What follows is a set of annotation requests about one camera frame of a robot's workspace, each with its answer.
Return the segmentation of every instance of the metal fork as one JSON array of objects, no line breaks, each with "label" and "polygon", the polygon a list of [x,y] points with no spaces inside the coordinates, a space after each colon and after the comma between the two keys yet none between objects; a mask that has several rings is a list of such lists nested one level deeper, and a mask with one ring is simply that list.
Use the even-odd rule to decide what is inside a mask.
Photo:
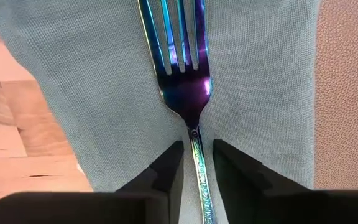
[{"label": "metal fork", "polygon": [[167,37],[171,74],[167,74],[163,62],[162,50],[158,41],[152,11],[148,0],[138,0],[140,13],[146,33],[154,70],[157,75],[161,96],[165,104],[176,114],[182,117],[188,128],[191,150],[197,172],[198,188],[200,192],[203,223],[215,223],[214,209],[208,187],[206,166],[203,154],[203,144],[199,118],[211,96],[212,83],[208,66],[208,40],[205,28],[204,0],[195,0],[195,31],[198,69],[193,68],[190,55],[190,46],[186,29],[185,10],[183,0],[177,0],[180,40],[183,52],[185,71],[181,72],[177,50],[173,41],[172,25],[170,21],[167,0],[161,0],[162,14]]}]

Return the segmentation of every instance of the beige leather surface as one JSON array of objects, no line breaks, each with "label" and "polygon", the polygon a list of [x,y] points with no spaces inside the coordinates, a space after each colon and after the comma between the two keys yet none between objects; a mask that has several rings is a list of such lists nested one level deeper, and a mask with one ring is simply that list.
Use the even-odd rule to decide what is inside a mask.
[{"label": "beige leather surface", "polygon": [[358,189],[358,0],[323,0],[316,61],[315,187]]}]

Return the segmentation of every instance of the fork tine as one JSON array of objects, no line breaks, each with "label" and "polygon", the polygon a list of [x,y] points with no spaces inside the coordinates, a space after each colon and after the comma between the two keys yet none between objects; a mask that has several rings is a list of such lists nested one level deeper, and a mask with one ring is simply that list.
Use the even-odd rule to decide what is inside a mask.
[{"label": "fork tine", "polygon": [[178,18],[179,18],[179,27],[180,27],[181,48],[183,52],[183,61],[185,63],[186,69],[188,69],[193,66],[193,63],[191,61],[189,37],[187,34],[185,7],[183,5],[183,0],[177,1],[177,8],[178,8]]},{"label": "fork tine", "polygon": [[167,36],[169,61],[171,63],[172,71],[179,71],[177,50],[173,41],[172,24],[169,16],[167,0],[161,0],[161,7],[165,27],[165,35]]},{"label": "fork tine", "polygon": [[208,66],[208,39],[205,28],[205,1],[195,0],[195,24],[198,67]]},{"label": "fork tine", "polygon": [[146,33],[147,44],[152,55],[154,70],[157,75],[166,74],[160,42],[153,20],[152,11],[148,0],[138,0],[140,14],[142,15],[143,27]]}]

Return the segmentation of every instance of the wooden floor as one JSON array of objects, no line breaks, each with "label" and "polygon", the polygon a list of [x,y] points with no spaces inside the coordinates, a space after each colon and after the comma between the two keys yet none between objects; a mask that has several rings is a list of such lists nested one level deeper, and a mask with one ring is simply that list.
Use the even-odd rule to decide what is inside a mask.
[{"label": "wooden floor", "polygon": [[20,191],[91,187],[37,82],[0,41],[0,198]]}]

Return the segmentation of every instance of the gray cloth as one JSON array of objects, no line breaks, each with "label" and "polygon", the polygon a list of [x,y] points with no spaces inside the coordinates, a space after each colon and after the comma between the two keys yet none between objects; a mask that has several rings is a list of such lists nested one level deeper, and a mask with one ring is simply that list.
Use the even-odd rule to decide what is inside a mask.
[{"label": "gray cloth", "polygon": [[[318,4],[206,3],[214,85],[201,131],[218,223],[227,219],[213,139],[313,186]],[[0,0],[0,36],[39,82],[96,191],[118,189],[184,140],[180,223],[201,223],[186,128],[159,96],[136,0]]]}]

